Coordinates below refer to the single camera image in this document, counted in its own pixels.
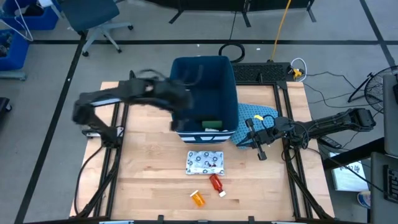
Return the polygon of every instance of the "wooden tabletop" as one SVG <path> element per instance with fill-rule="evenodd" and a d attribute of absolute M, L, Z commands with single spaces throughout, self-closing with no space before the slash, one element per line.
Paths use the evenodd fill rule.
<path fill-rule="evenodd" d="M 104 82 L 101 89 L 117 82 Z M 288 83 L 290 104 L 296 121 L 310 121 L 310 111 L 302 83 Z M 275 108 L 270 86 L 237 86 L 240 103 Z M 280 91 L 284 109 L 283 94 Z M 96 114 L 110 124 L 113 105 L 96 109 Z M 156 220 L 294 220 L 285 162 L 281 159 L 282 143 L 263 147 L 266 161 L 259 161 L 257 150 L 240 150 L 227 141 L 223 144 L 187 145 L 169 130 L 171 117 L 151 106 L 130 106 L 112 219 Z M 100 146 L 100 140 L 88 141 L 84 161 Z M 310 148 L 318 149 L 316 141 Z M 186 175 L 188 151 L 223 151 L 225 174 L 220 177 L 226 196 L 220 198 L 208 175 Z M 78 208 L 83 209 L 98 188 L 103 166 L 102 150 L 82 173 Z M 320 156 L 301 150 L 309 191 L 325 211 L 334 216 Z M 199 190 L 206 205 L 197 208 L 190 194 Z M 305 217 L 303 199 L 297 188 L 301 216 Z M 101 214 L 104 214 L 103 203 Z"/>

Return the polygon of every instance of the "office chair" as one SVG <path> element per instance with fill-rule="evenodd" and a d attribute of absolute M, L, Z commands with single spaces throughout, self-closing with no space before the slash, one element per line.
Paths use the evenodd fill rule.
<path fill-rule="evenodd" d="M 128 27 L 133 30 L 130 22 L 111 23 L 110 20 L 119 15 L 119 9 L 113 0 L 58 0 L 65 17 L 71 27 L 80 35 L 84 30 L 95 28 L 94 32 L 87 39 L 83 46 L 82 55 L 87 57 L 87 49 L 97 39 L 98 35 L 103 34 L 121 53 L 122 50 L 112 39 L 109 30 Z"/>

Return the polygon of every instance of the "red bottle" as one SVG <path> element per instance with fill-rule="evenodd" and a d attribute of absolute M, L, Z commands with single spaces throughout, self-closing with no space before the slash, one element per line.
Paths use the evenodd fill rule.
<path fill-rule="evenodd" d="M 220 197 L 224 197 L 226 193 L 223 190 L 223 184 L 221 183 L 216 174 L 210 176 L 210 181 L 213 184 L 214 189 L 218 191 L 218 195 Z"/>

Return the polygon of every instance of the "blue towel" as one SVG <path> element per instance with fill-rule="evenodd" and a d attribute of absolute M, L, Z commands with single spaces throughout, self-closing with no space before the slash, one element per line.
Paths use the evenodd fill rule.
<path fill-rule="evenodd" d="M 261 124 L 261 121 L 257 118 L 254 118 L 254 115 L 260 115 L 260 116 L 265 116 L 267 114 L 273 116 L 274 118 L 278 117 L 278 111 L 274 110 L 273 108 L 270 108 L 268 106 L 259 106 L 259 105 L 249 105 L 245 103 L 239 103 L 238 104 L 238 116 L 239 116 L 239 121 L 238 121 L 238 130 L 232 135 L 231 140 L 234 144 L 239 143 L 242 141 L 247 133 L 250 131 L 249 128 L 246 126 L 246 123 L 244 122 L 245 120 L 252 118 L 253 123 L 254 123 L 254 129 L 256 131 L 264 129 L 264 127 Z M 270 117 L 266 117 L 264 119 L 264 125 L 267 128 L 273 127 L 274 125 L 274 120 Z"/>

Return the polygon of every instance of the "blue bin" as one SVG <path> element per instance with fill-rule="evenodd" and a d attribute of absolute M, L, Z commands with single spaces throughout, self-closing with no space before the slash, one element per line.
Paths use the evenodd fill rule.
<path fill-rule="evenodd" d="M 12 42 L 6 57 L 0 57 L 0 71 L 17 70 L 24 66 L 28 42 L 13 30 L 0 30 L 0 34 L 4 32 L 12 33 Z"/>
<path fill-rule="evenodd" d="M 24 8 L 32 3 L 36 3 L 36 0 L 17 0 L 18 4 L 21 8 Z M 53 1 L 58 10 L 60 9 L 59 5 Z M 0 19 L 4 20 L 8 25 L 13 27 L 16 30 L 24 30 L 24 28 L 15 20 L 15 11 L 18 10 L 17 4 L 15 0 L 6 0 L 2 5 L 2 9 L 4 11 L 3 15 Z M 16 17 L 16 19 L 23 25 L 24 21 L 20 16 Z M 26 25 L 30 30 L 52 30 L 58 21 L 58 16 L 51 9 L 51 7 L 45 7 L 44 13 L 41 16 L 24 16 L 24 20 Z"/>
<path fill-rule="evenodd" d="M 221 143 L 233 135 L 238 128 L 238 97 L 228 57 L 177 58 L 170 79 L 188 84 L 193 98 L 193 108 L 181 112 L 188 121 L 183 130 L 177 132 L 185 143 Z M 220 120 L 223 131 L 205 132 L 201 120 Z"/>

